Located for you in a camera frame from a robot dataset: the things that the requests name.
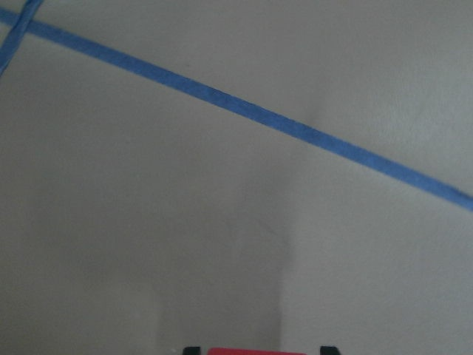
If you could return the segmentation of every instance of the blue line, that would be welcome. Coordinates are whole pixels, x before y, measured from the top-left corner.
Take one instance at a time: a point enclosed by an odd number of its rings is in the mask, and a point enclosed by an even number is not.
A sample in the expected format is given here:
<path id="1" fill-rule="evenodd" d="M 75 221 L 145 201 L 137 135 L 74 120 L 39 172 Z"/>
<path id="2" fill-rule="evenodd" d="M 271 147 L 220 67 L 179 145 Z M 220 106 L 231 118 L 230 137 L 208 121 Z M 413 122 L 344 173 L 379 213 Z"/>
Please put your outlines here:
<path id="1" fill-rule="evenodd" d="M 12 24 L 16 17 L 15 13 L 0 8 L 0 21 Z M 185 92 L 473 211 L 473 197 L 453 186 L 241 98 L 39 21 L 32 21 L 28 32 Z"/>
<path id="2" fill-rule="evenodd" d="M 43 0 L 27 0 L 27 2 L 24 3 L 20 16 L 16 17 L 16 23 L 11 24 L 13 27 L 0 47 L 0 76 L 8 67 L 8 64 L 15 55 L 18 47 L 20 47 L 21 40 L 27 31 L 28 24 L 33 19 L 36 10 L 42 2 Z"/>

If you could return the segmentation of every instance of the crossed blue tape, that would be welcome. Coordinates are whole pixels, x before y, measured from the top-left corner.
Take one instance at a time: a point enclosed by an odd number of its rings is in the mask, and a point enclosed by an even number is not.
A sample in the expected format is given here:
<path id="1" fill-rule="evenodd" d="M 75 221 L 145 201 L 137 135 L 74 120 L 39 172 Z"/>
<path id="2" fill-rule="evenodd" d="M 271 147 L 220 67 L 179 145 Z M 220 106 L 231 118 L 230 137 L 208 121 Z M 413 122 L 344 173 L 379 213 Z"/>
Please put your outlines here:
<path id="1" fill-rule="evenodd" d="M 89 55 L 122 69 L 133 72 L 144 78 L 156 81 L 173 89 L 184 92 L 200 100 L 204 100 L 260 124 L 307 142 L 329 152 L 340 155 L 356 163 L 367 166 L 377 172 L 403 181 L 410 186 L 429 192 L 444 200 L 450 201 L 464 209 L 473 211 L 473 197 L 461 190 L 389 160 L 359 146 L 343 141 L 340 138 L 321 132 L 313 127 L 291 120 L 285 116 L 271 112 L 263 107 L 252 104 L 241 98 L 229 95 L 213 87 L 163 69 L 131 55 L 113 50 L 102 44 L 81 38 L 78 35 L 58 29 L 40 21 L 33 21 L 35 11 L 42 0 L 28 0 L 21 11 L 15 14 L 0 7 L 0 21 L 12 27 L 0 49 L 0 68 L 8 65 L 26 32 L 45 38 L 71 50 Z"/>

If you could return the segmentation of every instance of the concrete floor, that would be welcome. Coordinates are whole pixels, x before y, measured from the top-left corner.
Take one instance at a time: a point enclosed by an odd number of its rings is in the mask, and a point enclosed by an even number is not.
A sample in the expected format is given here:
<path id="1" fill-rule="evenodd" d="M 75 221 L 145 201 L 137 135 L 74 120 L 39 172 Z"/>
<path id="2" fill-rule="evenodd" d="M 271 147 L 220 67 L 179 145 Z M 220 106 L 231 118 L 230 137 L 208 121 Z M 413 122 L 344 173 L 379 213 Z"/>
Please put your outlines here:
<path id="1" fill-rule="evenodd" d="M 36 18 L 473 194 L 471 1 L 46 0 Z M 2 354 L 473 349 L 471 212 L 31 35 L 0 117 Z"/>

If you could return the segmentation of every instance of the red bar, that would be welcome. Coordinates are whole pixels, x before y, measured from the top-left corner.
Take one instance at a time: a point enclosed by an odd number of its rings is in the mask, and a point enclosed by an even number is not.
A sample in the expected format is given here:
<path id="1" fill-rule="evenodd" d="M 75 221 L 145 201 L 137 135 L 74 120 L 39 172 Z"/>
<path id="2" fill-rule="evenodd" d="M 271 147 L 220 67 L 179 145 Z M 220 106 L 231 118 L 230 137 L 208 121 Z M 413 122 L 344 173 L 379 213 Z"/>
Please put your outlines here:
<path id="1" fill-rule="evenodd" d="M 243 349 L 212 348 L 207 355 L 305 355 L 301 353 L 282 353 L 280 351 L 260 351 Z"/>

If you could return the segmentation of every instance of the black object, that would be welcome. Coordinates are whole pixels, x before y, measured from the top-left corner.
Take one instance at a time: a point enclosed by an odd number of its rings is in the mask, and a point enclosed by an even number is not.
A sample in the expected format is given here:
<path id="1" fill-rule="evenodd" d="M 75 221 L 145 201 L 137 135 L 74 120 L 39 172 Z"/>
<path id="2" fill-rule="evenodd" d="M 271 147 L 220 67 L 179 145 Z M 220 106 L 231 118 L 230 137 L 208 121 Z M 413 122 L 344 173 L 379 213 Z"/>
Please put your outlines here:
<path id="1" fill-rule="evenodd" d="M 200 355 L 200 346 L 188 346 L 184 348 L 183 355 Z"/>
<path id="2" fill-rule="evenodd" d="M 320 355 L 341 355 L 335 346 L 321 346 Z"/>

